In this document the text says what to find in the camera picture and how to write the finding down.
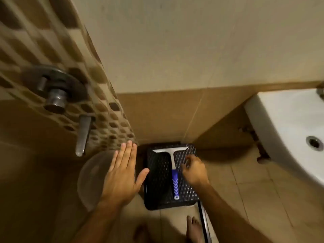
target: forearm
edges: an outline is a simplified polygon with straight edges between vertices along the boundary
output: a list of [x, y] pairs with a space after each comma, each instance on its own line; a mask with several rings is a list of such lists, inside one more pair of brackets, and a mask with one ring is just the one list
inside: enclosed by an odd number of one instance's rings
[[107, 241], [113, 223], [120, 212], [118, 206], [100, 201], [72, 243], [102, 243]]
[[211, 185], [200, 186], [195, 191], [207, 211], [220, 243], [271, 243], [234, 211]]

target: perforated stool top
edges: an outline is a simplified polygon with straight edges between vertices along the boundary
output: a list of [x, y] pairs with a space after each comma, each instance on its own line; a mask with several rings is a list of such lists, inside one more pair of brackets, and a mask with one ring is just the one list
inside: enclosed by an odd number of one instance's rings
[[[171, 174], [171, 156], [167, 152], [156, 153], [153, 150], [184, 146], [188, 146], [188, 148], [174, 153], [180, 196], [179, 200], [175, 200]], [[192, 144], [156, 146], [147, 150], [144, 165], [150, 169], [150, 172], [144, 183], [144, 203], [148, 210], [193, 205], [199, 200], [196, 192], [187, 184], [181, 173], [180, 164], [187, 165], [185, 155], [188, 154], [196, 154], [196, 149]]]

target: right hand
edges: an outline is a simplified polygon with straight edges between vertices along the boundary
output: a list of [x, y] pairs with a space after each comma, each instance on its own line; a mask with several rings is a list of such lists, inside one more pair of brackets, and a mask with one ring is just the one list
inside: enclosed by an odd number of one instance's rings
[[186, 181], [194, 188], [197, 189], [201, 186], [209, 184], [207, 170], [205, 164], [200, 158], [195, 155], [186, 155], [189, 163], [189, 168], [185, 164], [181, 164], [182, 174]]

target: bidet drain hole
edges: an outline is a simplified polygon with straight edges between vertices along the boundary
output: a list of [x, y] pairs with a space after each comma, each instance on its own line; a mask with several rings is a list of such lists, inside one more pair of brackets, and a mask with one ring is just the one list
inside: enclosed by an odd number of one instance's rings
[[310, 146], [315, 151], [322, 151], [324, 149], [322, 141], [315, 136], [308, 136], [306, 138], [306, 142], [308, 146]]

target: hand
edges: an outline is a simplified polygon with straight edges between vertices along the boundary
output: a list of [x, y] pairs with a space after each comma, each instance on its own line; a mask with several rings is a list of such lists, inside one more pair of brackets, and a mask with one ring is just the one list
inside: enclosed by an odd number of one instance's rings
[[201, 186], [209, 184], [207, 170], [205, 164], [195, 155], [186, 155], [189, 168], [185, 164], [181, 164], [182, 174], [186, 181], [196, 190]]
[[128, 141], [127, 144], [122, 143], [120, 150], [115, 151], [100, 201], [121, 208], [138, 193], [150, 170], [143, 169], [135, 181], [136, 151], [137, 145], [132, 141]]

